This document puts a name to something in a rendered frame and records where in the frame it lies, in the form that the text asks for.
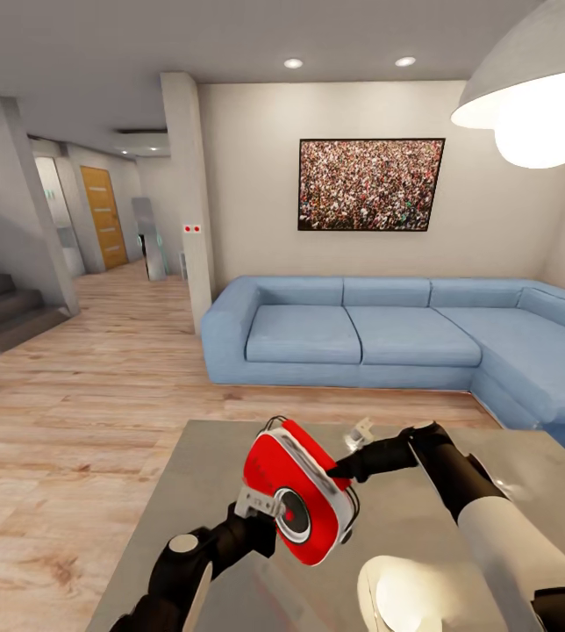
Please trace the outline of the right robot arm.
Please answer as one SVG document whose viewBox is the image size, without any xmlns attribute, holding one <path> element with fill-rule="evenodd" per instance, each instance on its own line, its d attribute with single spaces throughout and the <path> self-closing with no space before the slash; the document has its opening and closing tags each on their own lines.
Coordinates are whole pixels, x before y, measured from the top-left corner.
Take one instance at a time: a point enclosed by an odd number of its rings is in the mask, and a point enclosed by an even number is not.
<svg viewBox="0 0 565 632">
<path fill-rule="evenodd" d="M 513 505 L 485 467 L 453 446 L 434 420 L 374 442 L 365 417 L 351 455 L 326 471 L 363 484 L 372 474 L 416 468 L 450 511 L 509 632 L 565 632 L 565 556 Z"/>
</svg>

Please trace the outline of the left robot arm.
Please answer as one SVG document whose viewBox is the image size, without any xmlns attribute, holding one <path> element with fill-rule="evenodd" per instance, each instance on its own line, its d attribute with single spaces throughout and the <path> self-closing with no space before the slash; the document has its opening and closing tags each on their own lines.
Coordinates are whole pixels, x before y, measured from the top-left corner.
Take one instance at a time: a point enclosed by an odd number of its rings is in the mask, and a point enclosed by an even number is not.
<svg viewBox="0 0 565 632">
<path fill-rule="evenodd" d="M 252 550 L 275 554 L 276 521 L 288 508 L 279 500 L 242 487 L 214 529 L 198 528 L 171 539 L 154 566 L 144 595 L 132 614 L 111 632 L 193 632 L 211 581 Z"/>
</svg>

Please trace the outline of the radio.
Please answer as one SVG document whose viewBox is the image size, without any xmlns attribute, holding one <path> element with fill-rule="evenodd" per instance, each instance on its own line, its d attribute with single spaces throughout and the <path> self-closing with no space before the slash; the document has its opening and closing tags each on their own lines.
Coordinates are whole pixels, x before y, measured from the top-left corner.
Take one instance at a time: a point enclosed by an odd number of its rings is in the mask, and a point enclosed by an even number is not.
<svg viewBox="0 0 565 632">
<path fill-rule="evenodd" d="M 269 431 L 278 419 L 283 427 Z M 326 474 L 335 462 L 294 420 L 269 419 L 258 434 L 244 465 L 247 486 L 279 499 L 287 513 L 276 518 L 276 530 L 301 563 L 323 562 L 344 544 L 360 511 L 350 478 Z M 329 553 L 328 553 L 329 552 Z"/>
</svg>

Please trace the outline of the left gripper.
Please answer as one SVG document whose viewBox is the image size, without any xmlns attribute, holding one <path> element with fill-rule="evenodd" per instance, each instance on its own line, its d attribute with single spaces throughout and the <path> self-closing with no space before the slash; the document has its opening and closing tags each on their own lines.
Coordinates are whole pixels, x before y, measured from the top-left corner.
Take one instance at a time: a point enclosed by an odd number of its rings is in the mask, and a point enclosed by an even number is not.
<svg viewBox="0 0 565 632">
<path fill-rule="evenodd" d="M 275 554 L 276 521 L 267 515 L 257 513 L 256 517 L 243 519 L 234 513 L 236 502 L 229 505 L 227 521 L 221 526 L 228 527 L 236 542 L 236 564 L 252 550 L 256 550 L 265 557 Z"/>
</svg>

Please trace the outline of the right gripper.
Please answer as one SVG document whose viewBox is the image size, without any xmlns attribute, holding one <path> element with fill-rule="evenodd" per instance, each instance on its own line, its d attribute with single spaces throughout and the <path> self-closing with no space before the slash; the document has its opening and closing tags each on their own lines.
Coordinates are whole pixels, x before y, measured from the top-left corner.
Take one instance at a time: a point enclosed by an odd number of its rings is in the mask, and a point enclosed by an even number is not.
<svg viewBox="0 0 565 632">
<path fill-rule="evenodd" d="M 390 439 L 384 439 L 364 445 L 356 449 L 351 455 L 335 462 L 336 466 L 326 471 L 333 478 L 354 478 L 363 484 L 372 474 L 398 470 L 388 461 L 388 453 L 384 444 Z"/>
</svg>

